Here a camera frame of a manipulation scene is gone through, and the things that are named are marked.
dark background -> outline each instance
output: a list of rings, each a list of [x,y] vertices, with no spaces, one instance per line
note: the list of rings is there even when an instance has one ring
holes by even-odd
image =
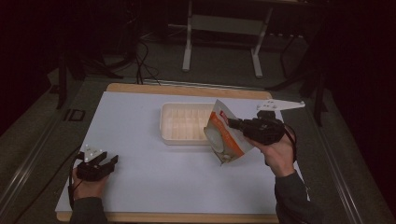
[[[186,2],[144,1],[140,20],[161,34],[161,24],[185,24]],[[326,86],[332,91],[361,155],[396,216],[393,133],[396,6],[391,1],[341,3],[345,4],[345,9],[330,17],[324,30],[326,35],[318,40],[315,53],[326,59]],[[81,49],[92,57],[102,52],[101,40],[92,35],[87,8],[70,7],[73,4],[76,2],[0,3],[0,134],[49,89],[47,73],[58,66],[59,51],[64,48],[59,42],[60,36],[66,35],[72,40],[67,47]],[[106,16],[113,17],[118,11],[111,12]],[[113,24],[123,20],[123,16],[116,17]],[[273,31],[283,29],[285,32],[285,26],[270,26]]]

white plastic bracket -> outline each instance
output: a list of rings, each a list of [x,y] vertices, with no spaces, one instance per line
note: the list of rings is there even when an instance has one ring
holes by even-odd
[[[257,105],[258,110],[266,110],[266,111],[277,111],[277,110],[287,110],[294,108],[305,107],[305,102],[301,101],[300,103],[290,102],[290,101],[281,101],[281,100],[264,100],[264,102],[260,105]]]
[[[98,157],[102,153],[103,153],[102,149],[85,145],[84,146],[84,161],[85,162],[91,161],[91,160],[95,159],[96,157]]]

snack bag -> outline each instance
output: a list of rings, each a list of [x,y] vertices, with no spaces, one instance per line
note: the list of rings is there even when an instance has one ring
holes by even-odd
[[[206,138],[221,164],[234,161],[254,148],[240,131],[228,126],[228,119],[236,119],[236,116],[217,100],[204,127]]]

dark gray sleeve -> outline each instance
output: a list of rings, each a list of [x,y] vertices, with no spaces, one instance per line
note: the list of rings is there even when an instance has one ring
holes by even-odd
[[[280,223],[322,223],[322,210],[307,200],[306,188],[297,172],[276,177],[276,213]]]
[[[102,199],[82,198],[75,200],[71,224],[107,224]]]

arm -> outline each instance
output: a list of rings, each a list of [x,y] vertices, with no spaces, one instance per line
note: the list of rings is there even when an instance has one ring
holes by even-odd
[[[107,224],[102,205],[102,194],[108,176],[95,182],[82,181],[77,178],[77,168],[73,170],[75,204],[71,224]]]
[[[276,214],[280,223],[322,223],[323,213],[307,200],[305,184],[294,170],[293,149],[289,138],[283,138],[270,146],[248,139],[265,157],[276,176]]]

